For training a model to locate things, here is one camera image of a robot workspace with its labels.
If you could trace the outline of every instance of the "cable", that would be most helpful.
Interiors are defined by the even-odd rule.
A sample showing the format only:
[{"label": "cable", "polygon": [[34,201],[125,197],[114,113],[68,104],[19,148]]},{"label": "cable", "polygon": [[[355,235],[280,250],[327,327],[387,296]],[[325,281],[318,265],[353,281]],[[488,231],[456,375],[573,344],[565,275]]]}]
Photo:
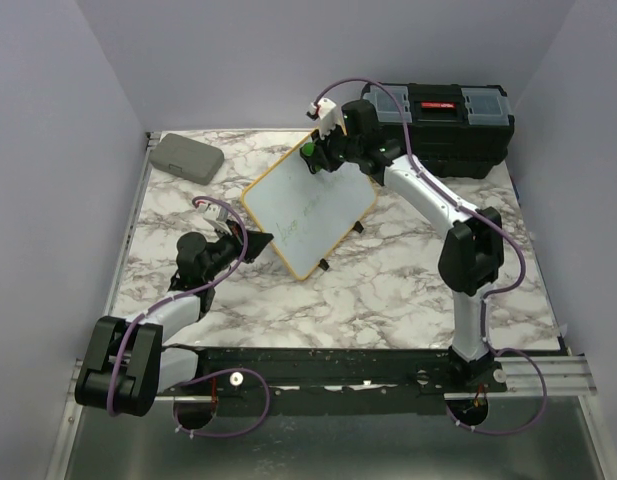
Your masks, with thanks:
[{"label": "cable", "polygon": [[265,398],[266,398],[266,403],[264,405],[264,410],[261,413],[261,415],[259,416],[259,418],[257,419],[257,421],[255,423],[253,423],[252,425],[250,425],[249,427],[244,428],[243,430],[238,430],[236,432],[228,432],[228,433],[212,433],[212,432],[204,432],[203,430],[189,430],[187,428],[184,428],[181,425],[181,422],[179,421],[179,416],[178,416],[178,412],[177,412],[177,408],[175,407],[173,409],[173,418],[175,420],[175,422],[177,422],[177,429],[175,430],[175,432],[179,432],[180,430],[186,432],[187,434],[190,435],[190,438],[192,438],[193,436],[195,437],[207,437],[207,438],[234,438],[234,437],[239,437],[241,435],[245,435],[246,433],[252,432],[255,428],[259,427],[264,420],[266,419],[266,417],[268,416],[268,410],[270,409],[270,388],[268,387],[268,384],[266,383],[266,380],[264,379],[264,377],[262,377],[259,373],[255,372],[254,370],[250,370],[248,368],[229,368],[226,370],[219,370],[217,372],[213,372],[210,373],[208,375],[204,375],[203,377],[199,377],[199,378],[195,378],[194,380],[190,380],[189,382],[186,383],[180,383],[178,386],[180,387],[186,387],[189,385],[195,385],[197,383],[201,383],[201,382],[205,382],[208,380],[211,380],[213,378],[216,378],[220,375],[225,375],[227,373],[234,373],[234,372],[240,372],[240,373],[248,373],[250,375],[252,375],[253,377],[257,378],[257,380],[259,380],[259,382],[261,382],[261,385],[264,387],[264,394],[265,394]]},{"label": "cable", "polygon": [[474,210],[471,210],[469,208],[464,207],[461,204],[460,201],[457,201],[457,199],[454,198],[452,195],[449,195],[448,193],[446,193],[445,190],[440,188],[428,176],[429,175],[428,170],[426,170],[426,168],[419,162],[419,160],[415,159],[415,157],[414,157],[414,155],[412,153],[412,146],[410,144],[410,134],[408,132],[408,122],[406,121],[406,118],[404,116],[404,111],[403,111],[403,108],[401,108],[401,104],[397,101],[397,99],[392,94],[392,92],[390,92],[381,83],[375,82],[374,80],[370,80],[370,79],[364,78],[364,77],[344,78],[343,80],[339,80],[338,82],[335,82],[335,83],[333,83],[331,85],[328,85],[326,88],[324,88],[319,93],[319,95],[317,95],[317,98],[315,99],[315,102],[314,102],[315,106],[317,106],[319,100],[321,100],[323,98],[323,96],[326,95],[330,90],[332,90],[333,88],[335,88],[335,87],[337,87],[339,85],[342,85],[344,83],[350,83],[350,82],[369,83],[371,85],[376,86],[377,88],[382,90],[386,95],[388,95],[390,97],[390,99],[393,101],[393,103],[397,107],[397,110],[399,111],[399,117],[401,118],[401,125],[402,125],[403,131],[404,131],[404,142],[406,144],[406,155],[408,157],[408,161],[410,162],[410,165],[412,166],[412,168],[416,172],[416,174],[419,175],[419,177],[422,178],[424,180],[424,182],[426,182],[426,184],[432,190],[434,190],[436,193],[438,193],[443,199],[445,199],[447,202],[449,202],[458,211],[461,211],[461,212],[463,212],[463,213],[465,213],[467,215],[470,215],[473,218],[476,218],[477,220],[479,220],[480,222],[486,224],[492,230],[497,232],[497,234],[500,235],[502,238],[504,238],[506,240],[506,242],[508,242],[508,244],[510,244],[510,246],[515,251],[515,254],[517,255],[517,258],[519,259],[519,276],[517,277],[517,280],[515,280],[512,284],[510,284],[510,285],[508,285],[506,287],[495,288],[495,289],[489,290],[486,293],[484,293],[484,295],[481,297],[481,308],[480,308],[480,312],[479,312],[480,328],[481,328],[482,338],[484,339],[484,343],[486,344],[488,349],[495,356],[499,357],[499,356],[503,355],[506,352],[514,353],[514,354],[519,355],[521,357],[524,357],[526,360],[528,360],[530,362],[530,364],[533,366],[533,368],[537,371],[537,375],[539,376],[539,380],[541,381],[542,392],[543,392],[543,398],[542,398],[541,407],[540,407],[539,411],[537,412],[537,414],[535,415],[535,417],[530,422],[528,422],[526,425],[523,425],[523,426],[521,426],[521,427],[519,427],[517,429],[514,429],[514,430],[507,430],[507,431],[502,431],[502,432],[494,432],[494,431],[491,431],[491,430],[484,430],[484,429],[480,429],[480,428],[475,428],[475,427],[470,426],[470,425],[466,425],[466,424],[460,422],[459,420],[457,420],[457,418],[452,414],[450,409],[448,409],[448,412],[449,412],[451,418],[453,418],[453,420],[455,420],[455,424],[457,426],[460,426],[462,428],[465,428],[465,429],[470,430],[470,431],[475,432],[475,433],[483,433],[484,435],[510,435],[510,434],[513,434],[513,433],[522,432],[522,431],[526,430],[527,428],[530,428],[531,426],[535,425],[540,420],[540,418],[544,414],[544,411],[546,410],[546,405],[548,403],[548,390],[546,388],[546,380],[545,380],[543,374],[541,373],[541,370],[539,369],[539,366],[528,355],[526,355],[521,350],[517,350],[515,348],[504,348],[504,349],[499,350],[499,351],[495,350],[492,347],[492,345],[490,345],[490,343],[488,342],[487,327],[486,327],[486,299],[488,297],[490,297],[491,295],[497,295],[497,294],[500,294],[500,293],[506,293],[506,292],[510,292],[511,290],[514,290],[519,285],[521,285],[521,283],[524,281],[524,278],[526,277],[526,259],[524,258],[524,254],[523,254],[523,251],[521,250],[521,247],[515,241],[515,239],[512,237],[512,235],[510,235],[508,232],[506,232],[503,228],[499,227],[499,225],[494,224],[493,222],[491,222],[489,219],[487,219],[483,215],[479,214],[478,212],[475,212]]},{"label": "cable", "polygon": [[117,387],[119,370],[121,369],[121,363],[123,361],[126,348],[128,347],[128,342],[130,341],[132,332],[135,330],[139,322],[141,322],[143,319],[145,319],[146,317],[154,313],[156,310],[160,309],[164,305],[167,305],[174,300],[179,300],[180,298],[188,297],[190,295],[195,295],[196,293],[202,292],[204,290],[208,290],[209,288],[216,287],[221,282],[223,282],[226,278],[232,275],[233,272],[237,269],[237,267],[241,264],[241,262],[243,262],[244,258],[246,257],[246,252],[248,250],[248,232],[246,230],[246,225],[244,224],[239,214],[235,210],[233,210],[233,208],[226,202],[223,202],[221,200],[216,200],[211,197],[203,197],[203,196],[195,197],[192,199],[192,204],[194,205],[195,208],[197,208],[199,207],[199,204],[204,201],[214,203],[216,205],[219,205],[220,207],[225,208],[226,210],[228,210],[228,213],[230,213],[233,216],[233,218],[237,221],[237,223],[239,224],[239,227],[241,228],[241,233],[243,234],[244,243],[241,249],[241,253],[239,254],[239,257],[237,258],[237,261],[235,262],[235,264],[232,267],[230,267],[225,274],[217,277],[215,280],[213,280],[210,283],[207,283],[206,285],[202,285],[201,287],[193,288],[192,290],[188,290],[187,292],[180,292],[176,295],[171,295],[169,297],[162,298],[157,303],[149,307],[146,311],[137,315],[137,317],[135,317],[135,319],[128,325],[128,328],[126,328],[126,332],[124,333],[124,336],[121,339],[121,344],[119,345],[119,350],[117,351],[117,356],[115,358],[115,364],[112,367],[110,383],[108,384],[108,394],[106,396],[106,411],[111,417],[115,417],[118,415],[118,413],[115,411],[115,389]]}]

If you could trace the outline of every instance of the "yellow edge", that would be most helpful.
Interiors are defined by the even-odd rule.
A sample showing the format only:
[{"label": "yellow edge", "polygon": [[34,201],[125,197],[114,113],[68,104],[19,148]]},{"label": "yellow edge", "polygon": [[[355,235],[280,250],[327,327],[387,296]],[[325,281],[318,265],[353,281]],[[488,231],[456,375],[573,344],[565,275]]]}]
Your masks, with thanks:
[{"label": "yellow edge", "polygon": [[[304,137],[292,150],[289,150],[288,152],[286,152],[279,160],[277,160],[270,167],[268,167],[264,173],[259,175],[259,177],[257,177],[257,179],[254,182],[252,182],[250,185],[248,185],[244,189],[244,191],[241,193],[241,198],[240,198],[241,204],[244,206],[244,208],[248,212],[248,215],[250,216],[250,218],[252,218],[252,220],[255,222],[255,224],[259,227],[259,230],[261,230],[262,232],[264,231],[263,226],[261,225],[261,223],[259,223],[259,220],[257,220],[257,217],[255,216],[255,214],[252,212],[252,210],[250,210],[250,208],[248,208],[248,205],[246,204],[246,201],[245,201],[246,194],[248,193],[248,191],[251,188],[253,188],[255,185],[257,185],[257,183],[259,183],[266,175],[268,175],[277,165],[279,165],[281,162],[283,162],[291,153],[293,153],[295,150],[300,148],[309,138],[311,138],[311,136],[312,136],[312,132],[310,132],[306,137]],[[368,212],[370,212],[370,210],[372,210],[372,208],[377,204],[377,199],[378,199],[377,189],[375,188],[375,185],[373,184],[372,180],[370,180],[370,178],[368,178],[368,183],[370,183],[370,186],[372,187],[373,192],[375,192],[375,199],[373,200],[372,204],[366,209],[366,211],[361,214],[361,217],[359,218],[359,220],[361,220],[366,215],[368,215]],[[335,242],[335,244],[332,246],[332,248],[330,250],[328,250],[328,252],[324,255],[323,258],[328,257],[332,253],[332,251],[335,249],[335,247],[337,247],[337,245],[339,245],[342,242],[342,240],[344,238],[346,238],[346,235],[348,235],[348,233],[350,232],[350,230],[352,230],[352,227],[354,227],[354,225],[355,224],[353,223],[350,226],[350,228],[346,231],[346,233],[344,233],[341,236],[341,238]],[[281,251],[277,248],[277,245],[275,245],[275,241],[274,240],[271,243],[271,245],[272,245],[272,248],[275,250],[275,252],[277,252],[277,255],[279,255],[279,258],[281,258],[281,261],[284,263],[286,268],[290,271],[290,273],[292,273],[292,276],[295,277],[299,281],[303,281],[303,280],[307,279],[312,274],[312,272],[314,272],[315,269],[319,266],[319,262],[317,262],[315,264],[315,266],[312,267],[308,271],[308,273],[306,275],[304,275],[303,277],[300,277],[299,275],[297,275],[297,272],[295,272],[295,270],[290,266],[290,264],[286,260],[286,257],[284,257],[283,254],[281,253]]]}]

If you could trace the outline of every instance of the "red label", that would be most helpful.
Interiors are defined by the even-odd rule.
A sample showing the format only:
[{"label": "red label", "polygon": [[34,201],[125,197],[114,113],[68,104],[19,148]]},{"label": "red label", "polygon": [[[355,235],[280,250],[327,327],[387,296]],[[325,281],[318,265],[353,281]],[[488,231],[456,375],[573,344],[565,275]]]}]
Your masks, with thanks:
[{"label": "red label", "polygon": [[455,108],[455,104],[440,102],[421,102],[421,108]]}]

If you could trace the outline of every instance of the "white marble tabletop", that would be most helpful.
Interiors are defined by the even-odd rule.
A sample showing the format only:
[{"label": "white marble tabletop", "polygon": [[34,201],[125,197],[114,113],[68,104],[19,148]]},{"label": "white marble tabletop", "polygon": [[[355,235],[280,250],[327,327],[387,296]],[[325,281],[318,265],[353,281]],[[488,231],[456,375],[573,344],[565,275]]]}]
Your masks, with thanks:
[{"label": "white marble tabletop", "polygon": [[[242,190],[306,131],[187,131],[181,135],[223,150],[226,162],[211,185],[200,186],[153,170],[143,200],[113,313],[129,315],[163,296],[176,269],[176,243],[189,231],[214,238],[190,200],[209,195],[246,218]],[[516,291],[497,296],[490,313],[495,347],[557,349],[553,322],[519,206],[504,164],[485,180],[446,179],[476,205],[497,208],[504,228],[523,246],[528,276]],[[316,348],[445,348],[453,333],[450,290],[437,273],[442,248],[428,222],[395,194],[381,191],[363,219],[317,269],[299,282],[271,248],[217,287],[211,312],[172,341],[200,346]],[[505,245],[498,285],[519,265]]]}]

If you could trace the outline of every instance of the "gray floor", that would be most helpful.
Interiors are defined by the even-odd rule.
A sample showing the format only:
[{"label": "gray floor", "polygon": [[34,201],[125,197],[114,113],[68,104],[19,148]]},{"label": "gray floor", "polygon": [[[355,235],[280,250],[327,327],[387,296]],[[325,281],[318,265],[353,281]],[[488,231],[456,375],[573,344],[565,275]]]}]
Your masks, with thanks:
[{"label": "gray floor", "polygon": [[[493,400],[484,426],[526,421],[537,400]],[[218,419],[217,429],[249,419]],[[85,409],[67,478],[601,479],[579,402],[551,399],[543,421],[512,437],[474,435],[447,417],[271,417],[238,439],[175,434],[171,406],[144,418]]]}]

